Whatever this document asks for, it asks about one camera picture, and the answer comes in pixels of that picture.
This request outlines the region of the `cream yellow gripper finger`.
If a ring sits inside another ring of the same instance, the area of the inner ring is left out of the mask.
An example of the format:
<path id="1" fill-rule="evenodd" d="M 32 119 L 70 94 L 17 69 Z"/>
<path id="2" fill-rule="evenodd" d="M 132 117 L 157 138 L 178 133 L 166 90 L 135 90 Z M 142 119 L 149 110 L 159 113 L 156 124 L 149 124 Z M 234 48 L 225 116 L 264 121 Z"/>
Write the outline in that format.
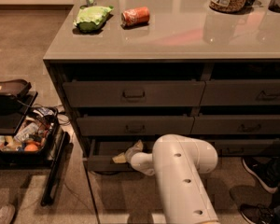
<path id="1" fill-rule="evenodd" d="M 124 153 L 118 154 L 117 156 L 113 157 L 112 160 L 116 164 L 122 164 L 122 163 L 126 163 L 127 162 Z"/>

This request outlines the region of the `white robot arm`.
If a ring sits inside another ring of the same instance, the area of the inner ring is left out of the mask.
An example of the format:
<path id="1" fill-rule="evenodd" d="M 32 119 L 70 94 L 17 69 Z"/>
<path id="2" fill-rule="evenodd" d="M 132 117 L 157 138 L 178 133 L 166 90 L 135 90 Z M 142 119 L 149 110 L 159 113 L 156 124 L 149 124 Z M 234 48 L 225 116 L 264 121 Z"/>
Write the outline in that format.
<path id="1" fill-rule="evenodd" d="M 208 142 L 178 134 L 159 137 L 150 153 L 141 141 L 112 158 L 156 177 L 167 224 L 219 224 L 200 178 L 217 167 L 217 152 Z"/>

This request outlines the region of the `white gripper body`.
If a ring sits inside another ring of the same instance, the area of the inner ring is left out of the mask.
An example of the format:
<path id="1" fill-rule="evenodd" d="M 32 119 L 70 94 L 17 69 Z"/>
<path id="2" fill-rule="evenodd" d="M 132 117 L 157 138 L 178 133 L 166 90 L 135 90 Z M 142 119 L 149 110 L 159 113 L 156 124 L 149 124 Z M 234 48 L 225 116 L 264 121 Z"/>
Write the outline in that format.
<path id="1" fill-rule="evenodd" d="M 126 162 L 131 162 L 132 156 L 138 152 L 142 152 L 143 148 L 144 145 L 141 140 L 138 140 L 132 147 L 129 147 L 124 153 Z"/>

